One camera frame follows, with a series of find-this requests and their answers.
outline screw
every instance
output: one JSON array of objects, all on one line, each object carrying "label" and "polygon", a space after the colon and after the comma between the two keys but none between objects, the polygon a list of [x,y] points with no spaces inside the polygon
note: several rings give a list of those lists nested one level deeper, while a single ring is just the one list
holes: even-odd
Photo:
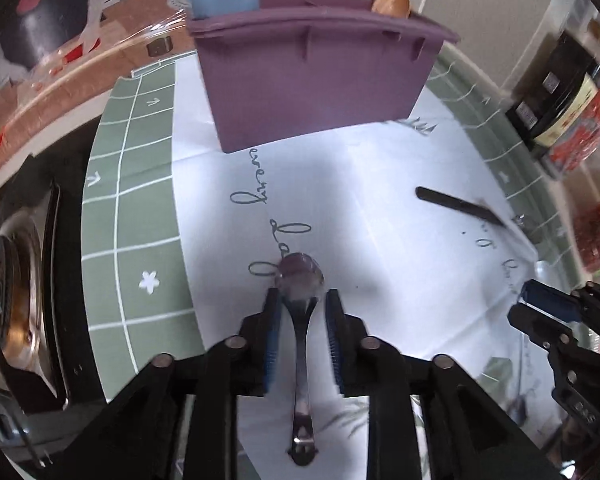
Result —
[{"label": "screw", "polygon": [[449,368],[452,368],[456,362],[446,354],[438,354],[433,358],[433,364],[438,368],[448,370]]},{"label": "screw", "polygon": [[380,340],[372,336],[363,337],[360,341],[360,346],[365,350],[378,350],[380,348]]},{"label": "screw", "polygon": [[171,354],[158,354],[151,359],[151,364],[156,368],[166,368],[173,363],[173,356]]},{"label": "screw", "polygon": [[232,335],[224,340],[224,344],[234,350],[244,348],[247,345],[247,340],[241,335]]}]

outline white star print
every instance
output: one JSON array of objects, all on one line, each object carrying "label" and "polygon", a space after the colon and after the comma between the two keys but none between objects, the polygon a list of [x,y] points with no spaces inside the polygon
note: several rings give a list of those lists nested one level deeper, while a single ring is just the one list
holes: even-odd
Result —
[{"label": "white star print", "polygon": [[142,281],[138,283],[138,287],[144,288],[147,294],[153,294],[154,288],[160,285],[160,280],[158,280],[156,276],[157,272],[147,272],[144,270],[142,272]]}]

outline spoon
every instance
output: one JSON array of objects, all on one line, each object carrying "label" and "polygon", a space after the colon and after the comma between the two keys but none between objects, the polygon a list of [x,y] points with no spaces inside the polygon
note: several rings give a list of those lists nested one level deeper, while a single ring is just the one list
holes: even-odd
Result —
[{"label": "spoon", "polygon": [[318,453],[309,404],[306,334],[323,283],[320,267],[307,254],[288,254],[278,264],[276,286],[282,294],[282,302],[289,311],[296,334],[296,400],[288,453],[301,466],[309,465]]}]

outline purple bin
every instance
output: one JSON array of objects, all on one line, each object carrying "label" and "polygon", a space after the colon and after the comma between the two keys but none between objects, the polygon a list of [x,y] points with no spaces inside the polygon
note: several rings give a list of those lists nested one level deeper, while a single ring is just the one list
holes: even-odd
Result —
[{"label": "purple bin", "polygon": [[189,20],[225,153],[302,134],[409,117],[448,28],[371,0],[260,0]]}]

